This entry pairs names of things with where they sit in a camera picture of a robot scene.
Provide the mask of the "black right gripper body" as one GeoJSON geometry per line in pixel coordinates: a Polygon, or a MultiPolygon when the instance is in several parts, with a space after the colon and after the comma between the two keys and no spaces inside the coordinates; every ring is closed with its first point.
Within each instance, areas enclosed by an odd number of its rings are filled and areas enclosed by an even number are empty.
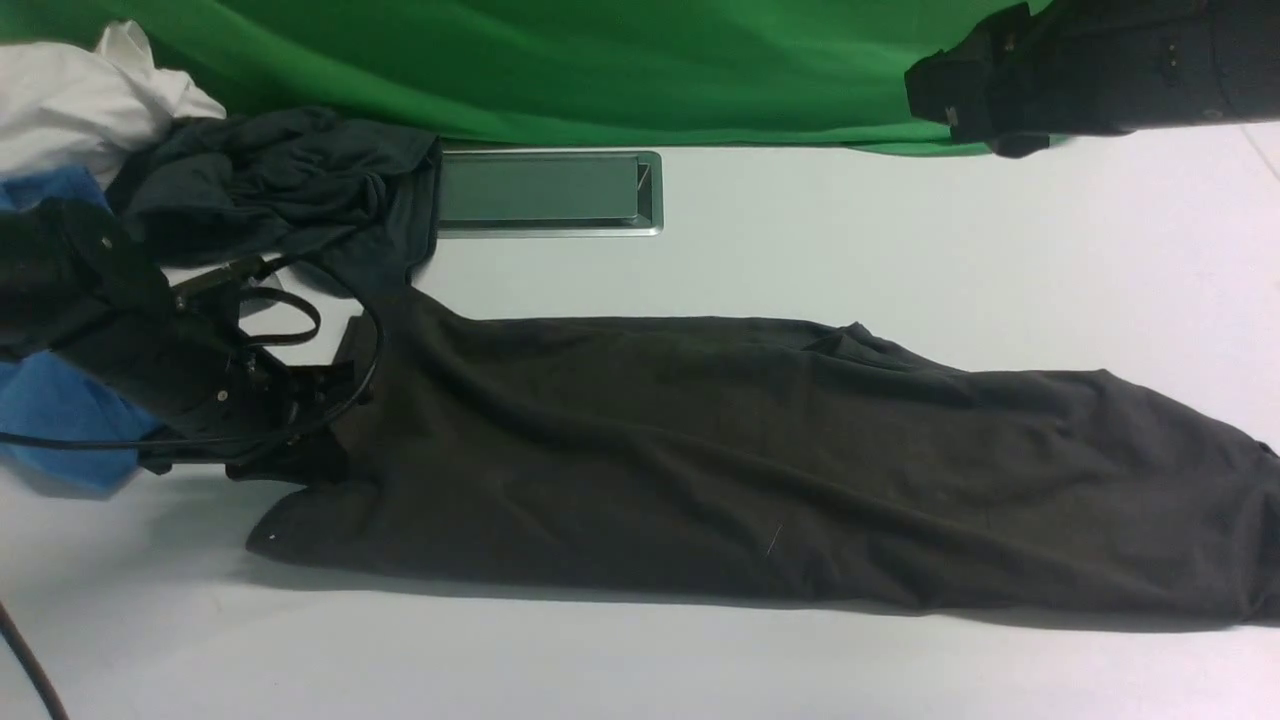
{"type": "Polygon", "coordinates": [[[1275,1],[1018,3],[989,19],[997,137],[1277,119],[1275,1]]]}

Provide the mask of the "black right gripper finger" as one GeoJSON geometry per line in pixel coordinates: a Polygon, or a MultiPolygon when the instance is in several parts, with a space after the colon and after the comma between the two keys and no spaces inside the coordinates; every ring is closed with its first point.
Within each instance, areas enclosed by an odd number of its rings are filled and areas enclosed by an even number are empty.
{"type": "Polygon", "coordinates": [[[1023,159],[1050,149],[1053,141],[1052,135],[1011,132],[997,135],[986,141],[986,145],[995,156],[1023,159]]]}
{"type": "Polygon", "coordinates": [[[989,91],[1032,17],[1027,3],[995,12],[956,46],[913,64],[904,74],[911,117],[950,129],[991,129],[989,91]]]}

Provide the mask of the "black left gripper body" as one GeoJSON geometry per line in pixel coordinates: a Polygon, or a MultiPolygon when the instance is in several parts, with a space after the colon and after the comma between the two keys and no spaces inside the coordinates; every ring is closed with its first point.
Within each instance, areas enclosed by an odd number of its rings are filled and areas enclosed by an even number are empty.
{"type": "Polygon", "coordinates": [[[78,300],[60,322],[60,356],[155,416],[141,465],[220,465],[232,480],[330,486],[349,457],[328,414],[356,397],[348,363],[287,366],[276,346],[303,345],[319,332],[319,310],[296,300],[311,327],[248,334],[237,300],[198,301],[186,310],[116,307],[78,300]]]}

